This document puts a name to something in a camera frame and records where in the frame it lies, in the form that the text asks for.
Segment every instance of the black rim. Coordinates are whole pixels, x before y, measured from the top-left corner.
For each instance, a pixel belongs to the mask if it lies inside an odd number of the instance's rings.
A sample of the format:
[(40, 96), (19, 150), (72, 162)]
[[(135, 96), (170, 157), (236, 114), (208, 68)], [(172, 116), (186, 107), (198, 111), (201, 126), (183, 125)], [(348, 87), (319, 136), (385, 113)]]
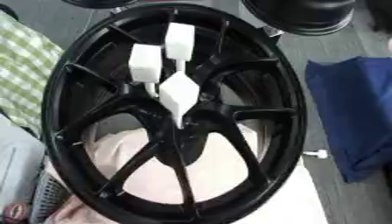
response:
[[(125, 66), (129, 50), (121, 50), (136, 42), (162, 44), (171, 21), (197, 27), (195, 55), (187, 69), (200, 84), (201, 94), (198, 104), (186, 114), (183, 130), (174, 128), (168, 111), (131, 82)], [(117, 62), (110, 64), (108, 58), (113, 55)], [(168, 59), (164, 66), (163, 80), (174, 69)], [(248, 104), (223, 102), (221, 83)], [(77, 143), (87, 126), (119, 113), (136, 117), (147, 129), (150, 142), (107, 180)], [(240, 219), (288, 178), (301, 155), (306, 125), (297, 77), (263, 33), (227, 13), (179, 3), (126, 10), (81, 36), (52, 73), (42, 118), (49, 155), (59, 175), (86, 204), (120, 223), (227, 223)], [(261, 162), (236, 125), (248, 119), (274, 123), (272, 140)], [(192, 161), (182, 149), (194, 145), (202, 149), (211, 132), (222, 134), (235, 147), (249, 175), (232, 191), (195, 202), (185, 169)], [(164, 155), (157, 154), (158, 149), (164, 149)], [(154, 156), (169, 158), (166, 163), (177, 174), (183, 204), (153, 203), (123, 191), (125, 179)]]
[(127, 4), (136, 2), (137, 0), (63, 0), (68, 4), (73, 4), (89, 9), (113, 9), (115, 7), (123, 7)]
[(307, 36), (321, 36), (327, 35), (334, 32), (338, 32), (339, 30), (346, 27), (353, 17), (354, 10), (351, 13), (348, 13), (344, 19), (339, 21), (331, 21), (328, 24), (308, 24), (308, 25), (299, 25), (299, 24), (289, 24), (282, 21), (276, 21), (268, 13), (265, 13), (261, 9), (259, 9), (255, 4), (254, 0), (242, 0), (245, 7), (253, 14), (255, 17), (261, 19), (266, 24), (275, 27), (279, 30), (289, 33), (295, 33), (298, 35), (307, 35)]

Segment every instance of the checkered fabric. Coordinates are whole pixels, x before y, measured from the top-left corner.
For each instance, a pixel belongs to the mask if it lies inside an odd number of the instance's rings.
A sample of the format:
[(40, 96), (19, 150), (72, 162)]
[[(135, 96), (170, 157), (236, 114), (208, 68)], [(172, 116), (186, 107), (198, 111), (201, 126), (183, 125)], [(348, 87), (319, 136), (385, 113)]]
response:
[(0, 108), (15, 124), (38, 135), (44, 87), (62, 52), (0, 11)]

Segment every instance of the blue towel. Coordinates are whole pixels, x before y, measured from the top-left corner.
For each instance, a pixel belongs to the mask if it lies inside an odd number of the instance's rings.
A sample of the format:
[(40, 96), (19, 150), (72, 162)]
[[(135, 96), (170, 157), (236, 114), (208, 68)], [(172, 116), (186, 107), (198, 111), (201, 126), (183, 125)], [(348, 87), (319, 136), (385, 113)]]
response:
[(309, 62), (306, 82), (346, 182), (392, 161), (392, 59)]

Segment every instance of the floor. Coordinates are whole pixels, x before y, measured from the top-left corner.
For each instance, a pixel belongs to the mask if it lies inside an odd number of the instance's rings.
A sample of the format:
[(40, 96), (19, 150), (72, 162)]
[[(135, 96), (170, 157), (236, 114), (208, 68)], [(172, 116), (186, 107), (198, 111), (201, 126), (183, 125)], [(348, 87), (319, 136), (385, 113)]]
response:
[[(253, 25), (263, 25), (252, 17), (238, 0), (198, 0), (239, 15)], [(63, 48), (97, 21), (105, 18), (107, 10), (84, 10), (62, 3), (60, 0), (2, 0), (14, 8), (26, 23), (44, 33)], [(371, 19), (363, 3), (357, 4), (353, 22), (340, 32), (324, 37), (299, 37), (284, 34), (279, 45), (304, 80), (308, 60), (336, 62), (355, 56), (387, 57), (388, 36), (373, 33)], [(327, 149), (326, 136), (309, 92), (305, 88), (309, 109), (309, 129), (306, 151)], [(330, 224), (389, 224), (392, 223), (392, 199), (382, 174), (358, 184), (345, 184), (332, 159), (306, 158), (305, 165), (318, 188), (318, 193)]]

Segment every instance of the foam cube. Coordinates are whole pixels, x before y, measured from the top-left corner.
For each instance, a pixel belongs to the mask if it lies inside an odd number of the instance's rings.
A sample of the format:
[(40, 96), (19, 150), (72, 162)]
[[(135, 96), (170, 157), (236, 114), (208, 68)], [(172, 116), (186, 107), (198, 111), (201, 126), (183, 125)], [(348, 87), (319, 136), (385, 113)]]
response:
[(159, 86), (159, 100), (171, 111), (174, 122), (182, 128), (182, 117), (198, 101), (200, 87), (184, 72), (176, 72)]
[(133, 81), (159, 83), (162, 71), (161, 53), (159, 45), (134, 44), (129, 58)]
[(193, 55), (195, 28), (189, 24), (170, 23), (164, 39), (166, 57), (190, 61)]

